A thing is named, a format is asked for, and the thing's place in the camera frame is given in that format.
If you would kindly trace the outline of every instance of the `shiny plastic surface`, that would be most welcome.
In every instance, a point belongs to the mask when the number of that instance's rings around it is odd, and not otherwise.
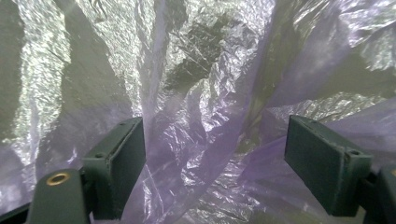
[[[389,0],[0,1],[0,214],[143,116],[126,223],[361,223],[283,161],[290,114],[395,161]]]

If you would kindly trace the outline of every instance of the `plastic sheet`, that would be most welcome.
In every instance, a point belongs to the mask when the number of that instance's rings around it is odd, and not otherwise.
[[[0,214],[143,116],[126,223],[359,223],[283,162],[288,116],[396,160],[396,3],[0,1]]]

